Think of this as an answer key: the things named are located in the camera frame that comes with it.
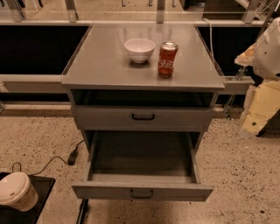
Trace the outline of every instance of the drawer handle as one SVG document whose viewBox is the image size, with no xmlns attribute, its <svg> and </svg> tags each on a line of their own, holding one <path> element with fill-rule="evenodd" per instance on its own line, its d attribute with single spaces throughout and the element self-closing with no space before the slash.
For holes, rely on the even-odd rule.
<svg viewBox="0 0 280 224">
<path fill-rule="evenodd" d="M 132 114 L 132 119 L 137 121 L 151 121 L 155 119 L 155 115 L 152 114 L 151 117 L 140 117 L 135 114 Z"/>
<path fill-rule="evenodd" d="M 133 195 L 133 190 L 130 191 L 130 196 L 133 199 L 137 199 L 137 200 L 149 200 L 154 196 L 154 191 L 150 190 L 150 195 L 149 196 L 136 196 Z"/>
</svg>

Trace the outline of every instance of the gray tabletop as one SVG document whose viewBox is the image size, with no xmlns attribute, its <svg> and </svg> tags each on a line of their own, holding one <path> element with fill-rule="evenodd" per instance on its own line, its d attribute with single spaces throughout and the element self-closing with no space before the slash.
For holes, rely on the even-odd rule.
<svg viewBox="0 0 280 224">
<path fill-rule="evenodd" d="M 136 64 L 127 55 L 124 43 L 133 38 L 155 42 L 155 51 L 146 63 Z M 178 44 L 170 79 L 158 76 L 159 47 L 166 40 Z M 90 89 L 217 91 L 224 88 L 193 24 L 152 22 L 95 23 L 62 84 Z"/>
</svg>

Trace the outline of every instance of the can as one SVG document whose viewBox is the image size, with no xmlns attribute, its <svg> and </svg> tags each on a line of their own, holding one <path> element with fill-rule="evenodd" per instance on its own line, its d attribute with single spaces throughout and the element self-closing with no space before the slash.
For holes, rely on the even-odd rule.
<svg viewBox="0 0 280 224">
<path fill-rule="evenodd" d="M 170 78 L 174 71 L 174 60 L 178 50 L 178 45 L 172 41 L 166 41 L 161 44 L 158 59 L 158 75 L 164 78 Z"/>
</svg>

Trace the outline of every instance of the can lid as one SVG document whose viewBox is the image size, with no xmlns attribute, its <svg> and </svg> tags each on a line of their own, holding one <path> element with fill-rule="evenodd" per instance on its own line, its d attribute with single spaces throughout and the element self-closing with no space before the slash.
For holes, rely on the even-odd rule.
<svg viewBox="0 0 280 224">
<path fill-rule="evenodd" d="M 13 172 L 0 180 L 0 204 L 10 204 L 27 191 L 28 176 L 23 172 Z"/>
<path fill-rule="evenodd" d="M 161 47 L 167 51 L 176 51 L 178 49 L 178 45 L 173 41 L 165 41 Z"/>
</svg>

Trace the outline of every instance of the black platform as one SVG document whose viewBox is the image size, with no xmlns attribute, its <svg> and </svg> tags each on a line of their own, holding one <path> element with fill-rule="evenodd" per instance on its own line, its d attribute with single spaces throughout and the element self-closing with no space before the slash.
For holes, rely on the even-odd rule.
<svg viewBox="0 0 280 224">
<path fill-rule="evenodd" d="M 0 179 L 3 179 L 7 175 L 9 175 L 8 172 L 1 172 Z M 37 223 L 44 205 L 53 189 L 55 179 L 36 176 L 29 176 L 29 178 L 38 194 L 38 202 L 36 206 L 27 212 L 20 212 L 8 206 L 0 206 L 0 224 Z"/>
</svg>

